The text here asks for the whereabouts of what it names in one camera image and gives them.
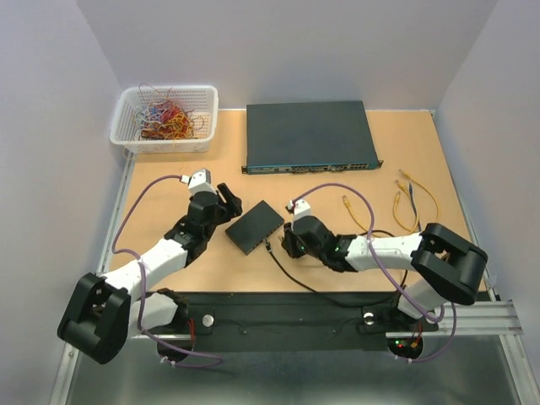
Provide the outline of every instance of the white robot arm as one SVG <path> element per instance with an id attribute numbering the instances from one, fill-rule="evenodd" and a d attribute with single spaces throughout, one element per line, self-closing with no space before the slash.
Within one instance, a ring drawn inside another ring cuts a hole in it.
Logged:
<path id="1" fill-rule="evenodd" d="M 291 203 L 288 210 L 294 218 L 284 227 L 282 247 L 290 257 L 307 254 L 338 272 L 382 265 L 383 271 L 398 268 L 420 273 L 424 279 L 406 287 L 397 304 L 412 319 L 447 301 L 471 305 L 476 299 L 488 257 L 441 224 L 428 224 L 424 232 L 409 236 L 375 238 L 370 246 L 361 235 L 334 235 L 311 215 L 303 199 Z"/>
<path id="2" fill-rule="evenodd" d="M 139 327 L 148 330 L 168 325 L 186 312 L 181 296 L 161 289 L 144 300 L 139 325 L 141 294 L 196 260 L 216 227 L 242 214 L 241 200 L 224 183 L 214 190 L 208 170 L 174 177 L 186 183 L 192 195 L 187 214 L 140 259 L 103 277 L 84 275 L 57 329 L 60 339 L 100 364 L 113 359 L 127 338 L 139 334 Z"/>

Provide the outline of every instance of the wooden table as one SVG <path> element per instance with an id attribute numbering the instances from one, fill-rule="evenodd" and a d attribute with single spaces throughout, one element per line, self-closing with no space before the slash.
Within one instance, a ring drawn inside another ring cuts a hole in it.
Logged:
<path id="1" fill-rule="evenodd" d="M 262 199 L 285 219 L 291 220 L 284 206 L 291 198 L 322 182 L 339 181 L 362 192 L 375 210 L 375 227 L 405 235 L 392 217 L 392 206 L 399 178 L 398 169 L 423 182 L 438 198 L 440 222 L 469 239 L 456 190 L 446 166 L 445 156 L 431 115 L 427 111 L 367 111 L 370 129 L 379 159 L 384 165 L 379 170 L 303 175 L 242 175 L 246 164 L 246 112 L 221 111 L 215 138 L 210 150 L 203 154 L 145 154 L 139 155 L 134 165 L 127 192 L 125 212 L 143 188 L 159 176 L 190 175 L 197 169 L 212 172 L 213 185 L 225 182 L 242 199 L 244 212 Z M 435 205 L 420 188 L 415 188 L 415 202 L 423 224 L 435 220 Z M 307 197 L 312 213 L 334 233 L 360 233 L 343 206 L 344 190 L 325 188 Z M 364 224 L 369 224 L 368 211 L 359 198 L 348 194 L 354 211 Z M 141 201 L 124 229 L 118 246 L 143 253 L 151 248 L 164 232 L 186 213 L 189 193 L 178 181 L 164 181 L 154 186 Z M 403 220 L 413 223 L 413 214 L 406 198 L 400 203 Z M 191 266 L 170 275 L 156 288 L 167 287 L 180 291 L 301 291 L 278 269 L 264 246 L 245 256 L 225 235 L 229 225 L 222 225 L 213 235 L 208 249 Z M 273 250 L 291 274 L 320 291 L 390 291 L 390 282 L 381 270 L 362 273 L 335 273 L 311 257 L 289 259 L 280 247 L 275 232 L 269 240 Z M 131 257 L 115 256 L 111 268 L 118 268 Z M 392 270 L 401 279 L 402 270 Z M 419 279 L 410 274 L 408 284 Z"/>

